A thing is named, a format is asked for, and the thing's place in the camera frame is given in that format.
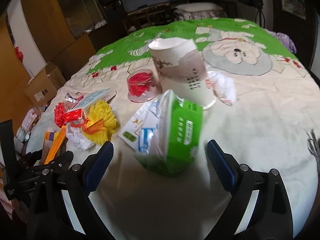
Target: yellow yarn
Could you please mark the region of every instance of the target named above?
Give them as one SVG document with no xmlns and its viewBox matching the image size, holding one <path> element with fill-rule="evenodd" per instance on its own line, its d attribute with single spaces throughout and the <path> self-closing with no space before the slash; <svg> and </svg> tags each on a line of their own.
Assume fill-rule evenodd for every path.
<svg viewBox="0 0 320 240">
<path fill-rule="evenodd" d="M 101 119 L 104 120 L 103 130 L 94 134 L 87 134 L 83 131 L 84 136 L 96 144 L 104 144 L 111 137 L 111 134 L 116 132 L 117 119 L 112 113 L 111 106 L 103 100 L 99 100 L 95 105 L 90 107 L 87 118 L 89 121 L 86 127 L 90 127 Z"/>
</svg>

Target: blue gripper pad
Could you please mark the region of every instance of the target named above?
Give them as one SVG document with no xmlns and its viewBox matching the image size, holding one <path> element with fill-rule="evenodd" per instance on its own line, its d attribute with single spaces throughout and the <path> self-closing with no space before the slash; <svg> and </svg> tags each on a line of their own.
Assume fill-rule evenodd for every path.
<svg viewBox="0 0 320 240">
<path fill-rule="evenodd" d="M 112 143 L 106 141 L 97 152 L 97 154 L 89 155 L 89 157 L 94 156 L 95 160 L 93 159 L 91 167 L 89 167 L 84 175 L 84 189 L 88 194 L 97 189 L 104 173 L 106 172 L 113 158 L 113 151 L 114 150 Z"/>
<path fill-rule="evenodd" d="M 215 140 L 208 142 L 207 156 L 214 167 L 224 190 L 232 194 L 236 189 L 236 175 L 223 155 L 226 154 L 220 149 Z"/>
</svg>

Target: green bedspread pattern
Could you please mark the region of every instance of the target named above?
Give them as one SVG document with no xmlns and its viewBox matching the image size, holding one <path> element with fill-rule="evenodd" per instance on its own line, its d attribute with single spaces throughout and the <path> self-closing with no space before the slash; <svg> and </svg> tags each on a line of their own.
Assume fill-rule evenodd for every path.
<svg viewBox="0 0 320 240">
<path fill-rule="evenodd" d="M 97 54 L 106 53 L 101 61 L 87 74 L 93 73 L 103 68 L 120 65 L 124 62 L 133 62 L 142 58 L 151 57 L 148 51 L 148 44 L 155 38 L 181 37 L 196 40 L 199 37 L 208 37 L 208 33 L 196 34 L 197 27 L 211 27 L 222 31 L 251 33 L 250 38 L 254 42 L 264 44 L 267 48 L 264 52 L 271 55 L 281 55 L 296 59 L 279 40 L 265 32 L 259 25 L 247 20 L 231 18 L 214 18 L 203 20 L 177 21 L 165 26 L 152 26 L 131 33 L 110 45 L 100 49 Z M 209 41 L 196 43 L 199 51 L 202 51 Z"/>
</svg>

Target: bed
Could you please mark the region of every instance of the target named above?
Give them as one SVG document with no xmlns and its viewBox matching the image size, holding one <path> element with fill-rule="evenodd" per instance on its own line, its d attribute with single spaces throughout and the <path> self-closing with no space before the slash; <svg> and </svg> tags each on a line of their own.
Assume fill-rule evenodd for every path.
<svg viewBox="0 0 320 240">
<path fill-rule="evenodd" d="M 177 5 L 173 11 L 173 14 L 176 16 L 177 21 L 227 17 L 227 14 L 223 11 L 221 6 L 208 2 Z"/>
<path fill-rule="evenodd" d="M 97 191 L 89 196 L 97 213 L 116 239 L 204 239 L 231 198 L 205 157 L 205 145 L 215 139 L 224 152 L 253 170 L 280 171 L 297 235 L 317 192 L 317 165 L 308 151 L 307 133 L 314 128 L 320 134 L 320 91 L 299 60 L 250 21 L 179 21 L 141 29 L 102 48 L 58 91 L 36 125 L 27 151 L 42 148 L 47 127 L 58 130 L 53 110 L 68 92 L 115 88 L 111 106 L 119 131 L 141 106 L 127 98 L 127 76 L 139 68 L 155 72 L 148 44 L 157 37 L 176 36 L 194 39 L 209 69 L 233 78 L 237 102 L 227 106 L 217 100 L 204 112 L 199 152 L 177 178 L 145 170 L 133 150 L 113 135 L 114 157 Z M 67 143 L 74 152 L 73 163 L 82 163 L 99 148 L 82 151 Z M 68 193 L 63 195 L 72 224 L 82 231 Z M 252 194 L 238 232 L 246 228 L 257 195 Z"/>
</svg>

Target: screw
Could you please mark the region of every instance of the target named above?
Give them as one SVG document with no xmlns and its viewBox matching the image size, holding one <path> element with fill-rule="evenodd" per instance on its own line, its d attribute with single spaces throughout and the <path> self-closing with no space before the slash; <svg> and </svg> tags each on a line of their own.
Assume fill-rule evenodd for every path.
<svg viewBox="0 0 320 240">
<path fill-rule="evenodd" d="M 44 169 L 43 171 L 42 171 L 42 174 L 43 175 L 47 175 L 49 173 L 49 170 L 48 169 Z"/>
<path fill-rule="evenodd" d="M 71 168 L 73 171 L 78 171 L 81 168 L 81 165 L 80 164 L 73 164 Z"/>
<path fill-rule="evenodd" d="M 277 175 L 279 174 L 279 171 L 276 170 L 276 169 L 272 169 L 272 170 L 271 170 L 271 173 L 272 173 L 273 175 L 277 176 Z"/>
<path fill-rule="evenodd" d="M 249 169 L 249 167 L 246 164 L 241 164 L 240 165 L 240 169 L 243 170 L 243 171 L 247 171 Z"/>
</svg>

